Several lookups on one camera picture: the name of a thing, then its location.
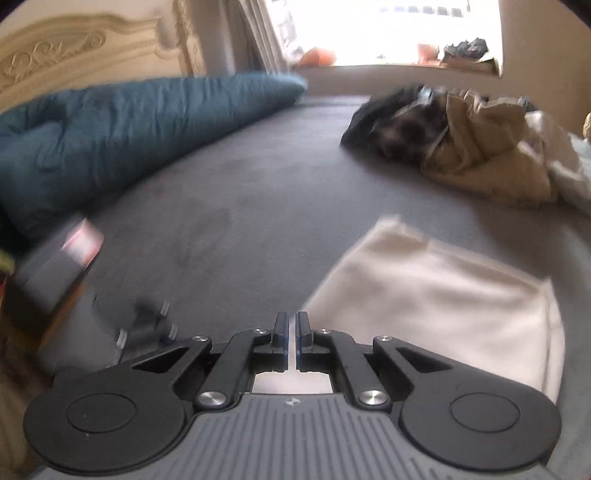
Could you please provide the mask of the white bear print shirt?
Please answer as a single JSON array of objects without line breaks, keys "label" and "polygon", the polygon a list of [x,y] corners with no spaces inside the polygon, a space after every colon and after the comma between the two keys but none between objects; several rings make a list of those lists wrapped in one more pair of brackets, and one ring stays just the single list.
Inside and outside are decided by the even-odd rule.
[{"label": "white bear print shirt", "polygon": [[563,322],[550,279],[383,217],[301,307],[311,327],[381,335],[559,398]]}]

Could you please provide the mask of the carved cream headboard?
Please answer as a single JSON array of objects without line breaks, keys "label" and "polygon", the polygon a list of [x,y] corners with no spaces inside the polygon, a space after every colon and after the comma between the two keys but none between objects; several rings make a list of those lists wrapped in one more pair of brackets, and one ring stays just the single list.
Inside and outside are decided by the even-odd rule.
[{"label": "carved cream headboard", "polygon": [[187,1],[29,3],[1,26],[2,110],[59,90],[205,73]]}]

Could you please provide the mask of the teal quilted duvet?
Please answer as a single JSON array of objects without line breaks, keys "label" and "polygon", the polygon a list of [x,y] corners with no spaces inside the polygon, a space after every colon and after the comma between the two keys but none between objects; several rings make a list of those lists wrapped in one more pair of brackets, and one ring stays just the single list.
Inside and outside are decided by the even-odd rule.
[{"label": "teal quilted duvet", "polygon": [[297,75],[176,77],[53,92],[1,115],[1,211],[30,241],[177,159],[293,106]]}]

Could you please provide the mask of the orange object on windowsill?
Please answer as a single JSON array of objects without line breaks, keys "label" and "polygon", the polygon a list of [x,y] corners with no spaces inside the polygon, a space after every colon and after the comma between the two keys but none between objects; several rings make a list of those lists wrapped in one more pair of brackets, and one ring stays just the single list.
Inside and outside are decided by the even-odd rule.
[{"label": "orange object on windowsill", "polygon": [[335,64],[335,53],[322,48],[314,47],[304,53],[297,60],[295,67],[297,69],[324,68]]}]

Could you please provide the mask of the grey bed sheet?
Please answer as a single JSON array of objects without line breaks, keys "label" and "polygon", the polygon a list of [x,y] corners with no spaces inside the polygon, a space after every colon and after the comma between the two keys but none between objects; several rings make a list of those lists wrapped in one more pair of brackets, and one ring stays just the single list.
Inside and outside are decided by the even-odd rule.
[{"label": "grey bed sheet", "polygon": [[[191,152],[93,217],[92,276],[159,293],[181,336],[228,343],[287,314],[287,369],[256,374],[235,407],[202,413],[163,456],[128,472],[41,479],[586,479],[590,475],[590,216],[563,200],[510,206],[342,146],[360,107],[304,101]],[[383,217],[551,280],[563,322],[561,433],[548,461],[464,470],[360,410],[329,375],[297,369],[296,316]]]}]

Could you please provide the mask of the dark clutter on windowsill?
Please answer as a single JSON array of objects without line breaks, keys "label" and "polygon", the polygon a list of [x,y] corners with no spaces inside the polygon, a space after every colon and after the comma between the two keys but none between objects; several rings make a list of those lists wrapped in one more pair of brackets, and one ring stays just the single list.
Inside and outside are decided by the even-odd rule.
[{"label": "dark clutter on windowsill", "polygon": [[484,39],[447,45],[443,50],[427,44],[418,45],[418,65],[443,69],[500,75],[499,64],[490,54]]}]

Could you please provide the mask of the light window curtain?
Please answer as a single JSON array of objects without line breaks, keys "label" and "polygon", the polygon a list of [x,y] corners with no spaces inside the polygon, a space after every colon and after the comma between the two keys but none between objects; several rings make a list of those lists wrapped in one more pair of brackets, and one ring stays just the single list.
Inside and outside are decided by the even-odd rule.
[{"label": "light window curtain", "polygon": [[225,1],[224,8],[235,71],[294,69],[303,50],[289,1]]}]

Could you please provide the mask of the white crumpled garment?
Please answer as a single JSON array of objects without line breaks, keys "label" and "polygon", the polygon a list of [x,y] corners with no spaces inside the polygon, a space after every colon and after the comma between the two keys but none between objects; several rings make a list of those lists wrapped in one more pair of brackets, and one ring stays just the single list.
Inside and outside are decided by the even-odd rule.
[{"label": "white crumpled garment", "polygon": [[525,120],[557,194],[590,216],[590,162],[584,163],[570,135],[545,112],[528,112]]}]

